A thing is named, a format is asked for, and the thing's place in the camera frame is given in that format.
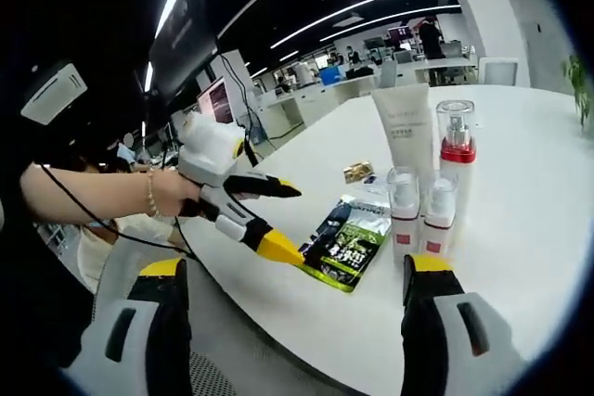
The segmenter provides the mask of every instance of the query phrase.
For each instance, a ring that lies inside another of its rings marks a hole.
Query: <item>human hand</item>
[[[153,197],[159,213],[173,217],[179,215],[186,199],[199,200],[200,187],[177,171],[153,171]]]

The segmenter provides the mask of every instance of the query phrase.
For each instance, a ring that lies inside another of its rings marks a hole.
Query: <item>green snack bag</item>
[[[388,204],[344,196],[299,251],[303,271],[353,292],[390,230]]]

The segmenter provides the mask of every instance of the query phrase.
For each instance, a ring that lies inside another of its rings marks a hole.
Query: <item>beaded bracelet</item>
[[[161,214],[159,213],[159,209],[157,208],[157,204],[155,203],[155,197],[152,193],[153,170],[152,169],[148,170],[147,175],[148,175],[148,206],[150,207],[150,211],[153,213],[153,216],[159,217]]]

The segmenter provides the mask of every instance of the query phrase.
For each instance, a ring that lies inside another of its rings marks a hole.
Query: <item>black ceiling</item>
[[[250,0],[205,0],[215,32]],[[315,19],[361,0],[260,0],[223,36],[222,49],[239,48],[251,70],[278,62],[292,50],[319,45],[336,29],[323,24],[281,45],[276,40]],[[41,70],[58,59],[72,60],[89,86],[45,129],[44,146],[54,154],[72,139],[82,147],[104,147],[116,136],[137,129],[145,117],[135,72],[141,82],[165,0],[3,0],[0,80],[2,107],[23,100],[31,67]],[[436,0],[385,0],[357,10],[365,19]]]

